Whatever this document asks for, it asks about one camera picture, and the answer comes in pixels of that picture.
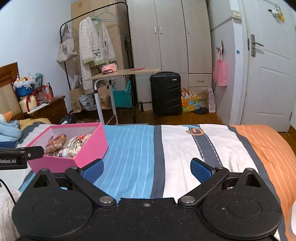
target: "wooden floor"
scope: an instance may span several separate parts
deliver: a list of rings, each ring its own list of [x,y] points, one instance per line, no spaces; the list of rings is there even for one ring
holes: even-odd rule
[[[112,110],[103,111],[105,121],[112,117]],[[96,122],[98,120],[97,111],[81,112],[76,114],[78,120],[85,122]],[[132,124],[132,110],[117,110],[119,124]],[[216,113],[198,115],[194,112],[183,113],[179,116],[161,116],[155,118],[153,111],[137,112],[137,124],[149,125],[190,125],[190,124],[222,124]],[[296,154],[296,141],[286,132],[279,133],[290,145]]]

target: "wooden nightstand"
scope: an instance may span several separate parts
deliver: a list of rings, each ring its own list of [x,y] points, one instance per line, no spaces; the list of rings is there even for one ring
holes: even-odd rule
[[[49,105],[32,114],[24,113],[25,118],[47,118],[52,124],[58,124],[64,116],[68,115],[64,98],[65,96],[54,98]]]

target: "white wardrobe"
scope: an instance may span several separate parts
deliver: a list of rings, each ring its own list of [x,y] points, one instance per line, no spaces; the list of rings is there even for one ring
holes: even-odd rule
[[[198,92],[212,83],[212,47],[205,0],[127,0],[135,68],[177,72]],[[138,99],[152,109],[150,75],[136,76]]]

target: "suitcase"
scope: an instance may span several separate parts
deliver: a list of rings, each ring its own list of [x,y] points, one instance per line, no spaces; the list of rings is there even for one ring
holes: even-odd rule
[[[181,77],[174,72],[159,72],[150,77],[152,107],[157,115],[180,115]]]

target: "clothes rack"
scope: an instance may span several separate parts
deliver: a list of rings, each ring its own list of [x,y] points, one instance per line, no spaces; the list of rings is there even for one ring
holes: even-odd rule
[[[79,17],[82,17],[84,15],[87,15],[89,13],[92,13],[92,12],[95,12],[97,10],[100,10],[100,9],[103,9],[103,8],[107,8],[107,7],[110,7],[110,6],[113,6],[113,5],[117,5],[117,4],[125,4],[126,6],[126,13],[127,13],[127,21],[128,21],[128,33],[126,35],[126,38],[125,38],[125,45],[126,45],[126,51],[127,51],[127,55],[129,57],[129,54],[131,54],[131,58],[128,58],[128,66],[129,68],[134,68],[134,63],[133,63],[133,51],[132,51],[132,44],[131,44],[131,39],[130,39],[130,32],[131,32],[131,29],[130,29],[130,23],[129,23],[129,16],[128,16],[128,5],[126,2],[123,2],[123,1],[120,1],[120,2],[116,2],[116,3],[112,3],[112,4],[109,4],[109,5],[105,5],[103,7],[99,7],[99,8],[96,8],[96,9],[93,9],[89,12],[86,12],[84,14],[81,14],[77,17],[74,17],[70,20],[68,20],[67,22],[63,23],[59,29],[59,34],[60,34],[60,39],[61,39],[61,42],[62,42],[62,27],[66,24],[66,23],[69,23]],[[69,75],[68,75],[68,71],[67,71],[67,65],[66,65],[66,62],[64,62],[64,65],[65,65],[65,71],[66,71],[66,75],[67,75],[67,80],[68,80],[68,85],[69,85],[69,89],[71,90],[71,85],[70,85],[70,81],[69,81]],[[143,103],[142,102],[138,102],[138,97],[137,97],[137,87],[136,87],[136,78],[135,78],[135,75],[134,74],[131,74],[129,75],[129,79],[131,80],[131,96],[132,96],[132,104],[133,104],[133,107],[132,108],[119,108],[119,109],[134,109],[134,112],[133,112],[133,122],[136,123],[136,109],[141,106],[141,111],[143,112]]]

